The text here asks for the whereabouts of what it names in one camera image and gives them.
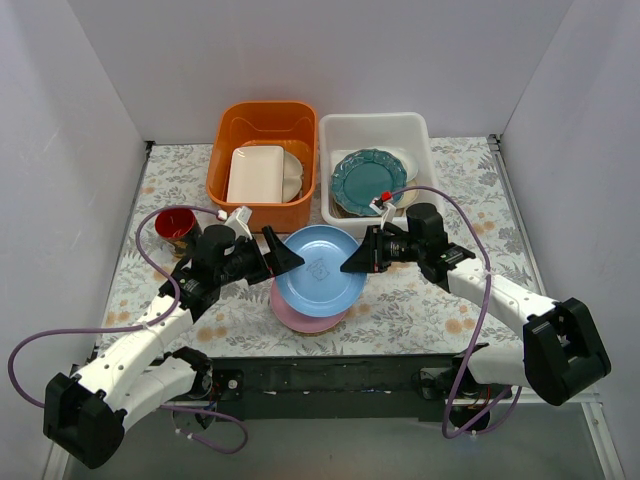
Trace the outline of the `teal scalloped plate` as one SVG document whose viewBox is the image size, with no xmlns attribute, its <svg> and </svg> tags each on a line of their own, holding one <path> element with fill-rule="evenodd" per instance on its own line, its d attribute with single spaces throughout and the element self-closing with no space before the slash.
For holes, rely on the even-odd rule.
<svg viewBox="0 0 640 480">
<path fill-rule="evenodd" d="M 407 171 L 391 153 L 379 149 L 361 149 L 349 153 L 331 174 L 333 200 L 350 215 L 377 216 L 370 204 L 384 192 L 402 189 Z"/>
</svg>

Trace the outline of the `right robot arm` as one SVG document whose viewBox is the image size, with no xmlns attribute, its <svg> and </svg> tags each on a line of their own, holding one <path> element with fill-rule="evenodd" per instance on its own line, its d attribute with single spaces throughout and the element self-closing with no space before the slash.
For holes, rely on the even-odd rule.
<svg viewBox="0 0 640 480">
<path fill-rule="evenodd" d="M 487 273 L 470 250 L 449 240 L 430 203 L 411 206 L 407 224 L 368 226 L 342 272 L 383 273 L 393 263 L 414 263 L 427 281 L 476 304 L 523 344 L 519 350 L 469 346 L 453 362 L 452 391 L 471 398 L 492 384 L 525 387 L 560 406 L 610 374 L 611 361 L 583 302 L 557 301 Z"/>
</svg>

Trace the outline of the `blue round plate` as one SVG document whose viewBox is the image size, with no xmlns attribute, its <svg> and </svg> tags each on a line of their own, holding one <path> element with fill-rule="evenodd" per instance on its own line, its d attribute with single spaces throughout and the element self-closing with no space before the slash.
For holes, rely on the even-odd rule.
<svg viewBox="0 0 640 480">
<path fill-rule="evenodd" d="M 348 310 L 360 297 L 365 273 L 345 273 L 342 264 L 357 250 L 349 233 L 330 225 L 311 225 L 284 240 L 304 264 L 276 278 L 284 301 L 310 317 L 330 317 Z"/>
</svg>

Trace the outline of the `yellow woven plate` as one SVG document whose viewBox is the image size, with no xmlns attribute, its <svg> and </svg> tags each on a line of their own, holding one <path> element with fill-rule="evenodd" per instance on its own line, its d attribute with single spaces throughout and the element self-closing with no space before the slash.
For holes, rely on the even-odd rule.
<svg viewBox="0 0 640 480">
<path fill-rule="evenodd" d="M 341 324 L 336 324 L 336 325 L 331 326 L 328 329 L 321 330 L 321 331 L 318 331 L 318 332 L 297 332 L 296 331 L 295 333 L 296 333 L 296 335 L 300 335 L 300 336 L 303 336 L 303 337 L 316 337 L 316 336 L 321 336 L 321 335 L 326 335 L 326 334 L 329 334 L 329 333 L 333 333 L 335 331 L 339 331 L 341 328 L 342 328 Z"/>
</svg>

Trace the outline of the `white plate with blue rim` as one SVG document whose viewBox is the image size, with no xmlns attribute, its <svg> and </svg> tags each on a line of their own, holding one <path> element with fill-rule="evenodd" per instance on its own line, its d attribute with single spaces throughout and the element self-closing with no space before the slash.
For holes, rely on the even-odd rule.
<svg viewBox="0 0 640 480">
<path fill-rule="evenodd" d="M 375 146 L 375 149 L 385 151 L 397 158 L 406 171 L 406 180 L 413 180 L 419 172 L 419 163 L 416 158 L 406 149 L 390 146 Z"/>
</svg>

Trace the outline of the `pink round plate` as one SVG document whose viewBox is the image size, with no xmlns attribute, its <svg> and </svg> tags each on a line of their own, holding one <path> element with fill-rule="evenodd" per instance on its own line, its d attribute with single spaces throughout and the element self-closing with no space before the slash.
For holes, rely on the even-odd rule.
<svg viewBox="0 0 640 480">
<path fill-rule="evenodd" d="M 276 283 L 270 291 L 270 305 L 277 319 L 289 329 L 301 334 L 320 334 L 339 324 L 347 311 L 328 317 L 311 317 L 293 309 L 281 296 Z"/>
</svg>

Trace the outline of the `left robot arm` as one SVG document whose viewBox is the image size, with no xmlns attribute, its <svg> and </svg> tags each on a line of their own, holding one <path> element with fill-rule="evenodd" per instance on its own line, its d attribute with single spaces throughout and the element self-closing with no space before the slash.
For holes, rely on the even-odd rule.
<svg viewBox="0 0 640 480">
<path fill-rule="evenodd" d="M 219 300 L 222 287 L 241 280 L 261 283 L 303 265 L 271 228 L 262 232 L 267 253 L 228 226 L 207 227 L 134 331 L 74 375 L 58 374 L 49 381 L 45 435 L 95 469 L 114 455 L 128 429 L 165 402 L 183 395 L 205 398 L 213 386 L 209 357 L 191 347 L 173 353 L 166 348 Z"/>
</svg>

